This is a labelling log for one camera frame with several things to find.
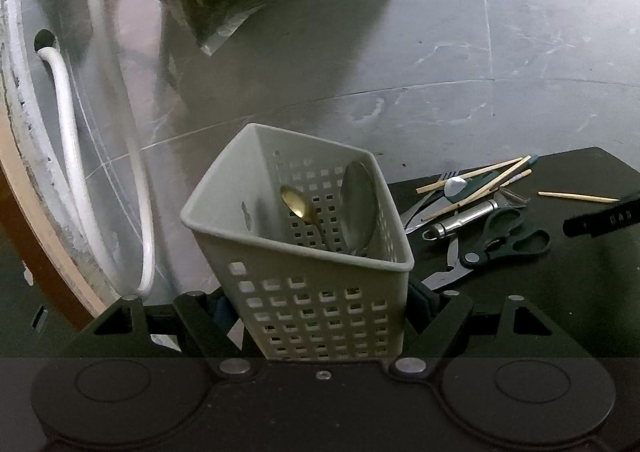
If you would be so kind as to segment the steel peeler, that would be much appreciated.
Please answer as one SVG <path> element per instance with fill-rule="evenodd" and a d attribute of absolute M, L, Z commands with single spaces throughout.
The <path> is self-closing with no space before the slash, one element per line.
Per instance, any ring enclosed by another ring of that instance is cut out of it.
<path fill-rule="evenodd" d="M 491 214 L 494 210 L 498 209 L 498 202 L 495 200 L 488 200 L 481 202 L 480 204 L 465 210 L 464 212 L 460 212 L 460 214 L 455 214 L 452 217 L 449 217 L 441 222 L 436 222 L 436 224 L 431 224 L 423 233 L 422 238 L 426 242 L 435 242 L 438 240 L 442 240 L 443 238 L 448 238 L 459 230 L 463 228 L 467 224 L 475 220 L 479 220 L 489 214 Z"/>

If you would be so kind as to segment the green handled scissors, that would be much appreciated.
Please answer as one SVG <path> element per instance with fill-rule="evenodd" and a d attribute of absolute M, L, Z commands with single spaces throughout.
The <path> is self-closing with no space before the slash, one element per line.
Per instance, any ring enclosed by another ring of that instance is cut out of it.
<path fill-rule="evenodd" d="M 528 224 L 521 209 L 499 208 L 486 219 L 478 240 L 450 264 L 450 270 L 434 272 L 422 284 L 429 290 L 441 290 L 500 259 L 524 262 L 538 258 L 548 252 L 550 244 L 550 233 Z"/>

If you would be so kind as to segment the large steel spoon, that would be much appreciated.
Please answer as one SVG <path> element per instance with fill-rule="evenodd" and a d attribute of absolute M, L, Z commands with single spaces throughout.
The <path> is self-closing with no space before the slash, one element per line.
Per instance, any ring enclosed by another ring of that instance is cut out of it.
<path fill-rule="evenodd" d="M 341 230 L 351 255 L 367 253 L 374 235 L 378 198 L 374 181 L 361 160 L 350 162 L 344 173 L 340 191 Z"/>

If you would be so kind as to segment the white perforated utensil caddy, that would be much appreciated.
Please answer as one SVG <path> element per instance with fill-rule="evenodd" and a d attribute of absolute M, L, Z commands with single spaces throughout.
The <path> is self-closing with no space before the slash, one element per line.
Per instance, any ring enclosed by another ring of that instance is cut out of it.
<path fill-rule="evenodd" d="M 347 165 L 374 181 L 378 216 L 367 253 L 351 255 L 341 230 Z M 326 239 L 288 210 L 280 185 L 314 204 Z M 217 156 L 181 212 L 262 353 L 274 360 L 397 357 L 412 251 L 374 156 L 363 149 L 249 124 Z"/>

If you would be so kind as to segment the small gold spoon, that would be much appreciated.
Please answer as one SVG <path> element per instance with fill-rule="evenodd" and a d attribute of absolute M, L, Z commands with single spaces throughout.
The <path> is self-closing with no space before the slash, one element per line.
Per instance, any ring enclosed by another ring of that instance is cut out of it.
<path fill-rule="evenodd" d="M 312 201 L 307 198 L 303 192 L 300 192 L 298 189 L 294 188 L 294 186 L 289 186 L 288 184 L 280 185 L 280 197 L 290 212 L 299 219 L 308 222 L 308 224 L 312 224 L 317 228 L 323 245 L 326 246 L 327 250 L 331 250 L 331 245 L 326 239 L 318 212 L 316 212 L 316 208 L 314 207 L 314 204 L 312 204 Z"/>

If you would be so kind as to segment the wooden chopstick with band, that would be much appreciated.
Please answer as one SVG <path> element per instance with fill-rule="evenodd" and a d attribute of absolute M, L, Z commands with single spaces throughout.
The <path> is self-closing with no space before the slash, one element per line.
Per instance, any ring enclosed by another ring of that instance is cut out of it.
<path fill-rule="evenodd" d="M 515 176 L 513 176 L 510 179 L 506 180 L 504 183 L 501 183 L 500 186 L 498 186 L 498 189 L 506 188 L 507 186 L 510 186 L 510 184 L 516 183 L 516 182 L 528 177 L 532 172 L 533 171 L 530 168 L 524 170 L 524 172 L 519 172 Z"/>

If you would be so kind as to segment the steel fork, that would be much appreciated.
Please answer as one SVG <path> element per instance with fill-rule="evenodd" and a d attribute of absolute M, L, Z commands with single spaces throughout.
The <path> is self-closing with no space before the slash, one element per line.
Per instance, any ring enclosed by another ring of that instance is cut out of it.
<path fill-rule="evenodd" d="M 447 181 L 448 179 L 460 174 L 460 170 L 453 170 L 452 172 L 445 172 L 439 177 L 439 181 Z"/>

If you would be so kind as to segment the wooden door frame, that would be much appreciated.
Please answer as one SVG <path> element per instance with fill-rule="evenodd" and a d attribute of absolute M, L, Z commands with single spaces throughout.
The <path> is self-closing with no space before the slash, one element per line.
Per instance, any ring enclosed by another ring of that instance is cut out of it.
<path fill-rule="evenodd" d="M 35 284 L 73 328 L 81 330 L 108 307 L 66 254 L 36 198 L 14 135 L 1 121 L 1 224 Z"/>

